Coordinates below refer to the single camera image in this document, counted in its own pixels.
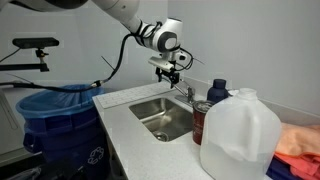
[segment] sink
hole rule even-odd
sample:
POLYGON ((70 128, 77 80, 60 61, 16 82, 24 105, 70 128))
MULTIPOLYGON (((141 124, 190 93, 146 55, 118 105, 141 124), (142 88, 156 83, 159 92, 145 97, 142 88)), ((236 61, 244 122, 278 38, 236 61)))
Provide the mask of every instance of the sink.
POLYGON ((159 141, 172 141, 193 128, 192 113, 166 98, 132 105, 129 109, 159 141))

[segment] faucet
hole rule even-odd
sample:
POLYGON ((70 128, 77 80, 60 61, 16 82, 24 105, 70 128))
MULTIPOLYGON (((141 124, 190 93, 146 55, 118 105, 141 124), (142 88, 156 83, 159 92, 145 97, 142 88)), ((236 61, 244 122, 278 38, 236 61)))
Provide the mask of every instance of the faucet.
POLYGON ((181 101, 189 106, 192 107, 192 104, 194 102, 194 95, 195 95, 195 89, 191 87, 186 81, 180 79, 181 82, 183 82, 187 86, 187 92, 184 92, 180 87, 177 85, 173 85, 183 96, 177 95, 175 99, 178 101, 181 101))

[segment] bottle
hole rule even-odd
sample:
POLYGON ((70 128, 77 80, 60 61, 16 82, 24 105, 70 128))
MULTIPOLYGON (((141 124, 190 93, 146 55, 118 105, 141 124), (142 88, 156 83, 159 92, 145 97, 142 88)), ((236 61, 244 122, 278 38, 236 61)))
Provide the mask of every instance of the bottle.
POLYGON ((241 89, 207 112, 202 167, 216 180, 263 180, 280 133, 279 118, 258 100, 256 91, 241 89))
POLYGON ((213 86, 208 91, 207 100, 218 103, 226 99, 229 96, 226 90, 226 83, 227 81, 224 79, 213 80, 213 86))

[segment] blue recycling bin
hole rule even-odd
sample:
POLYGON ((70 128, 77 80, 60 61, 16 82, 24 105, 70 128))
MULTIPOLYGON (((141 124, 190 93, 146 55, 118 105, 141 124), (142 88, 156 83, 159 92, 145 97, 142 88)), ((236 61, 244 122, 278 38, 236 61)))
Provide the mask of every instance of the blue recycling bin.
MULTIPOLYGON (((63 88, 82 89, 88 85, 63 88)), ((16 109, 25 119, 24 147, 42 152, 47 162, 71 157, 88 179, 105 180, 110 171, 106 135, 92 97, 102 88, 82 93, 42 91, 22 99, 16 109)))

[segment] towel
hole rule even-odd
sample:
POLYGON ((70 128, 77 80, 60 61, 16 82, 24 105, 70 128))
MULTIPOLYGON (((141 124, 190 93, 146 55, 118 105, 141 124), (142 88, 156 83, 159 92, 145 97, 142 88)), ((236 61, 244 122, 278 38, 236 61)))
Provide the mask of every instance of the towel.
POLYGON ((290 165, 290 171, 293 175, 305 180, 320 179, 320 157, 313 155, 290 157, 280 154, 275 156, 290 165))
POLYGON ((275 157, 289 164, 292 174, 304 180, 320 180, 320 126, 282 123, 275 157))

